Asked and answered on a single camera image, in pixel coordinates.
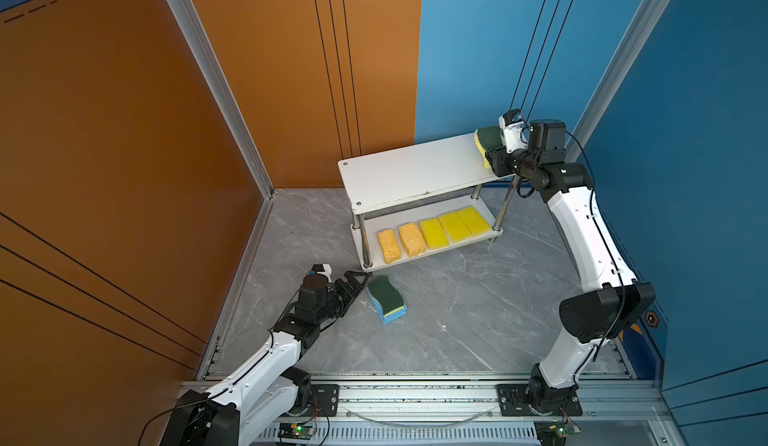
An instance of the lower shelf board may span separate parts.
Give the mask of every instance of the lower shelf board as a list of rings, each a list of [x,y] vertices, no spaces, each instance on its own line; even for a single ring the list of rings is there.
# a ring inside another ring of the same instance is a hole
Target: lower shelf board
[[[482,240],[490,240],[491,238],[500,236],[502,234],[503,230],[499,232],[496,232],[494,230],[489,230],[479,236],[473,236],[471,238],[467,238],[466,240],[459,241],[459,242],[453,242],[450,240],[450,237],[449,237],[448,241],[450,242],[450,244],[448,244],[448,246],[446,246],[445,248],[427,249],[426,252],[418,256],[414,256],[413,258],[408,257],[398,237],[397,229],[400,226],[407,224],[409,222],[415,222],[416,224],[418,224],[420,220],[427,220],[428,218],[434,218],[450,211],[456,211],[462,208],[466,208],[467,206],[474,206],[477,212],[480,213],[480,216],[482,216],[482,218],[488,224],[493,225],[493,223],[496,221],[496,219],[494,218],[494,215],[491,214],[491,211],[488,210],[488,207],[485,205],[482,199],[477,198],[476,200],[473,200],[472,197],[469,195],[460,196],[458,198],[453,198],[450,200],[434,202],[433,204],[427,204],[424,206],[419,206],[417,208],[412,208],[410,210],[394,212],[392,214],[388,214],[385,216],[379,216],[378,218],[365,220],[366,234],[368,235],[368,248],[370,251],[372,267],[368,269],[363,269],[363,271],[375,271],[377,269],[387,268],[389,266],[396,266],[398,264],[403,264],[404,262],[413,261],[414,259],[420,259],[427,256],[431,256],[439,252],[447,251],[449,249],[459,248],[460,246],[466,246],[467,244],[472,244],[474,242],[479,242]],[[353,229],[352,225],[350,225],[350,230],[352,231],[352,238],[355,240],[357,255],[358,255],[358,258],[360,258],[360,266],[362,266],[362,235],[360,233],[360,230]],[[389,264],[384,263],[384,255],[382,254],[382,248],[379,245],[378,234],[380,231],[383,231],[383,230],[395,231],[395,238],[397,238],[398,246],[400,247],[400,251],[402,252],[401,259],[399,259],[398,261],[391,262]]]

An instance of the dark blue wall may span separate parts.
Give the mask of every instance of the dark blue wall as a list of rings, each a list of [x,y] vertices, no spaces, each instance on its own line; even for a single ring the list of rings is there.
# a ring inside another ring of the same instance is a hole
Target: dark blue wall
[[[587,145],[604,214],[656,286],[665,397],[692,446],[762,444],[768,426],[709,422],[768,411],[768,389],[706,401],[768,386],[766,363],[721,374],[768,359],[766,14],[672,0]]]
[[[515,107],[520,107],[558,0],[547,0]],[[568,3],[562,0],[523,112],[527,115]],[[641,0],[575,0],[534,116],[570,129],[589,102]],[[498,123],[512,100],[542,0],[422,0],[416,142]]]

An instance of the brown wall panel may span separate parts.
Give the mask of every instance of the brown wall panel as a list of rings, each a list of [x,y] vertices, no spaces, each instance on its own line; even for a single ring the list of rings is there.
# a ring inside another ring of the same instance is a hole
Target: brown wall panel
[[[202,352],[261,197],[165,0],[49,1],[0,39],[0,212],[192,333],[0,217],[0,244],[183,346],[5,250],[0,278],[192,367],[0,284],[0,443],[135,444],[194,376],[185,347]]]
[[[276,187],[413,144],[421,0],[193,2]]]

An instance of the floor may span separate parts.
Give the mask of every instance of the floor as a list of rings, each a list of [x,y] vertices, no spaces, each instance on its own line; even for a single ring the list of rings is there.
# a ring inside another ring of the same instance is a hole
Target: floor
[[[504,193],[503,188],[485,187],[481,198],[496,214]],[[331,264],[334,279],[347,269],[360,270],[344,190],[278,190],[273,201],[209,374],[232,372],[264,343],[266,329],[312,264]],[[408,313],[384,326],[363,293],[298,366],[312,373],[529,373],[560,332],[560,301],[581,288],[538,195],[515,197],[502,227],[504,234],[495,243],[478,242],[376,272],[388,275]],[[588,371],[624,374],[626,368],[611,345],[603,347]]]

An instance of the two-tier white shelf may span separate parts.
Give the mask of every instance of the two-tier white shelf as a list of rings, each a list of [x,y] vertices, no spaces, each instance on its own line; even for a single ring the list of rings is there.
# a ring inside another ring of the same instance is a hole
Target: two-tier white shelf
[[[400,249],[403,250],[402,258],[391,264],[384,263],[376,238],[381,230],[395,230],[395,236],[398,237],[397,228],[408,222],[418,223],[419,220],[434,218],[466,206],[474,206],[488,224],[494,225],[496,218],[479,197],[479,193],[484,182],[496,181],[499,178],[493,171],[484,167],[473,133],[341,160],[339,171],[352,205],[352,238],[355,240],[360,265],[365,271],[402,264],[502,234],[502,230],[491,229],[480,236],[451,242],[445,248],[428,250],[413,258],[408,258],[400,244]],[[471,195],[434,202],[370,220],[364,219],[365,214],[370,212],[470,186],[475,186]]]

